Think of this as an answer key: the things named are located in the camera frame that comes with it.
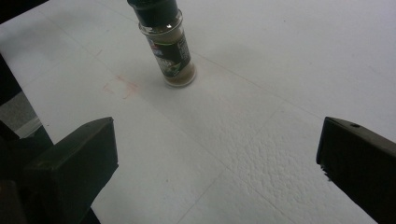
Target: glass jar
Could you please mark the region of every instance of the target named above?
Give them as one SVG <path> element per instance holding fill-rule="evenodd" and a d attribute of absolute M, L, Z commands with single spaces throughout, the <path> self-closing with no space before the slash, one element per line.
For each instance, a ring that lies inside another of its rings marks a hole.
<path fill-rule="evenodd" d="M 147 27 L 139 23 L 140 31 L 148 39 L 152 52 L 161 67 L 165 83 L 172 87 L 184 87 L 195 78 L 196 68 L 191 61 L 179 10 L 168 24 Z"/>

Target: dark green cap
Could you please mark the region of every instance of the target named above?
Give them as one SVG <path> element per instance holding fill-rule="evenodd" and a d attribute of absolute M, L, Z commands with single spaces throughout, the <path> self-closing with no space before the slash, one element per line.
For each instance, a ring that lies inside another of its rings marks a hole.
<path fill-rule="evenodd" d="M 167 25 L 178 13 L 176 0 L 128 0 L 128 4 L 147 27 Z"/>

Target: spice jar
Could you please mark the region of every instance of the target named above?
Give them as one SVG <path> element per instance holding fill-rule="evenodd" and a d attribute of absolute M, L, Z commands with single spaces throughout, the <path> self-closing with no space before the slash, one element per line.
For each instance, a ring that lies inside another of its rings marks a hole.
<path fill-rule="evenodd" d="M 128 0 L 128 3 L 134 8 L 140 31 L 148 40 L 165 83 L 172 87 L 189 85 L 195 78 L 196 68 L 191 61 L 176 0 Z"/>

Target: jar label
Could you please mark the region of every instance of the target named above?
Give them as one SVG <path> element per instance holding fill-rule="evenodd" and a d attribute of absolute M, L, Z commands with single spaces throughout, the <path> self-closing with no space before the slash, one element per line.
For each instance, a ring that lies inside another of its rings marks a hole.
<path fill-rule="evenodd" d="M 173 44 L 162 44 L 148 38 L 152 52 L 166 77 L 175 77 L 190 62 L 191 56 L 186 37 Z"/>

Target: white table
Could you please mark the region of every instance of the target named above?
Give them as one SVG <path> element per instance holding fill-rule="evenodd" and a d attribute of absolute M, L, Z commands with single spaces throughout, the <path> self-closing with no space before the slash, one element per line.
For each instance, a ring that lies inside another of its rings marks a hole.
<path fill-rule="evenodd" d="M 396 141 L 396 2 L 178 0 L 198 77 L 165 87 L 126 0 L 50 0 L 0 51 L 56 143 L 115 120 L 102 223 L 374 223 L 315 158 L 325 116 Z"/>

